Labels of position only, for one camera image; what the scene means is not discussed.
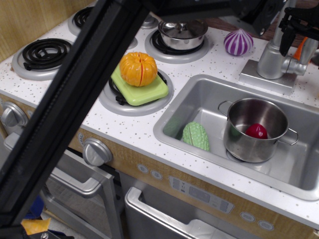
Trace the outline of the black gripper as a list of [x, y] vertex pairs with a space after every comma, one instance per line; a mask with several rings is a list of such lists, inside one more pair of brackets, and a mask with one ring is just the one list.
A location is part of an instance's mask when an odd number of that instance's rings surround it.
[[[296, 34], [318, 34], [319, 33], [319, 7], [296, 8], [287, 7], [284, 17], [279, 24], [283, 35], [280, 45], [280, 54], [286, 57]], [[293, 58], [300, 64], [309, 63], [312, 55], [312, 40], [305, 37], [297, 47]]]

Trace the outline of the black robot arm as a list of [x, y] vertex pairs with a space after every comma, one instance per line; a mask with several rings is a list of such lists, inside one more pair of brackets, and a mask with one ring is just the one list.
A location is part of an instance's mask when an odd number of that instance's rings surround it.
[[[76, 130], [97, 109], [106, 80], [149, 12], [164, 18], [217, 16], [212, 1], [100, 0], [70, 54], [43, 95], [30, 124], [0, 172], [0, 223], [9, 227], [22, 219]], [[293, 196], [260, 173], [240, 173], [212, 156], [204, 166], [198, 154], [173, 159], [146, 142], [125, 141], [129, 148], [174, 166], [209, 184], [287, 216], [311, 228], [319, 227], [319, 193]]]

